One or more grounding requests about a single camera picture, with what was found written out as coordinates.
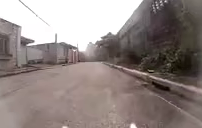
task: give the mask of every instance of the distant building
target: distant building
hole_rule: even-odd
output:
[[[20,39],[21,26],[0,18],[0,70],[21,66]]]
[[[79,52],[78,57],[79,57],[80,62],[85,62],[86,61],[86,57],[85,57],[84,52]]]
[[[74,52],[77,51],[77,47],[64,42],[38,44],[31,47],[43,51],[44,63],[58,64],[74,63],[78,61],[73,59],[75,57]]]
[[[92,42],[89,42],[86,48],[86,53],[85,53],[87,61],[95,60],[96,58],[95,51],[96,51],[96,45],[93,44]]]

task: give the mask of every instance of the power line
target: power line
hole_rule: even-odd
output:
[[[28,7],[25,3],[23,3],[21,0],[19,0],[19,2],[24,5],[27,9],[29,9],[34,15],[36,15],[36,17],[38,17],[41,21],[43,21],[46,25],[48,25],[49,27],[51,27],[45,20],[43,20],[40,16],[38,16],[30,7]]]

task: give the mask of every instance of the stone wall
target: stone wall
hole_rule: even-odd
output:
[[[17,47],[20,45],[21,27],[0,18],[0,34],[8,37],[8,56],[0,56],[0,70],[17,66]]]
[[[117,34],[121,56],[133,54],[132,59],[137,57],[140,61],[144,60],[144,56],[150,57],[144,65],[157,63],[157,66],[152,66],[157,69],[161,66],[173,67],[175,63],[177,68],[181,68],[180,65],[185,65],[187,61],[179,64],[180,59],[197,59],[202,45],[202,40],[199,39],[200,15],[196,14],[199,9],[198,2],[194,4],[192,0],[143,0]]]

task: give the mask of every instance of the hazy sky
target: hazy sky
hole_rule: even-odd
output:
[[[48,27],[18,0],[0,0],[0,17],[22,26],[22,35],[35,43],[58,41],[79,45],[85,50],[89,42],[112,32],[116,34],[141,0],[22,0]]]

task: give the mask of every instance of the asphalt road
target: asphalt road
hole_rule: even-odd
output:
[[[202,128],[202,122],[101,63],[0,79],[0,128]]]

